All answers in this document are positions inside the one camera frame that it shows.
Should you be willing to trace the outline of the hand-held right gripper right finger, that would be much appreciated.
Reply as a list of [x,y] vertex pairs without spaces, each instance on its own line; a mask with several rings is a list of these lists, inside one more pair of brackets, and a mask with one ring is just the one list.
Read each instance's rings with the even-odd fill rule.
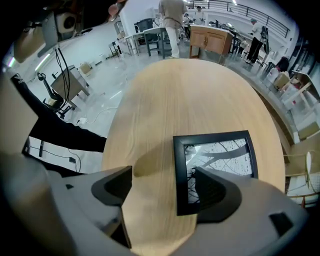
[[195,190],[199,198],[198,223],[221,223],[240,207],[242,192],[235,183],[239,175],[195,168]]

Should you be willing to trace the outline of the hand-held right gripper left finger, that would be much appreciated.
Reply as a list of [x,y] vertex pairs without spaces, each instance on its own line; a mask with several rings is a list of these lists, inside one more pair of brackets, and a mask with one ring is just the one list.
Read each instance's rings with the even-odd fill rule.
[[132,188],[132,166],[118,168],[91,186],[92,195],[106,206],[121,207]]

